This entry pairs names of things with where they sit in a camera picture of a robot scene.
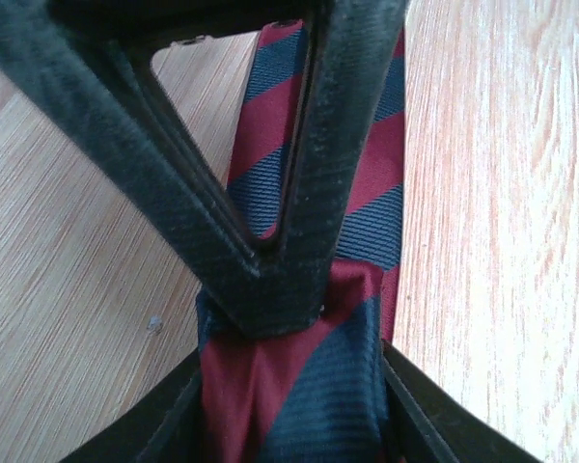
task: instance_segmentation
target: red and blue striped tie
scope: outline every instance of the red and blue striped tie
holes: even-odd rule
[[[228,191],[260,236],[277,219],[306,50],[300,23],[266,27],[247,85]],[[247,340],[199,295],[207,454],[218,461],[381,458],[389,411],[379,339],[392,337],[397,298],[403,105],[401,35],[314,326]]]

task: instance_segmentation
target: wood grain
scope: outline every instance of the wood grain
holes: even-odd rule
[[[220,178],[253,37],[155,57]],[[536,456],[579,462],[579,0],[414,0],[406,40],[395,345]],[[196,291],[0,75],[0,462],[56,460],[127,410],[195,345]]]
[[[579,461],[579,1],[414,1],[395,344]]]

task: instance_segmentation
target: wooden surface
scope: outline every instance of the wooden surface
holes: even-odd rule
[[[536,456],[579,461],[579,0],[415,0],[406,39],[395,344]],[[220,178],[252,43],[155,59]],[[195,345],[196,290],[0,76],[0,462],[56,460],[135,403]]]

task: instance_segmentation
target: striped necktie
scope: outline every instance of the striped necktie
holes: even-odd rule
[[[306,50],[301,23],[268,26],[259,37],[228,182],[259,236],[274,231]],[[247,340],[198,296],[207,454],[218,461],[382,457],[389,411],[379,339],[392,337],[397,297],[403,105],[401,35],[314,326]]]

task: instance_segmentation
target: wooden table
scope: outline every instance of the wooden table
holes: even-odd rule
[[[536,456],[579,461],[579,0],[414,0],[406,39],[394,344]],[[155,57],[220,178],[253,40]],[[0,75],[0,462],[57,460],[132,406],[195,346],[197,289]]]

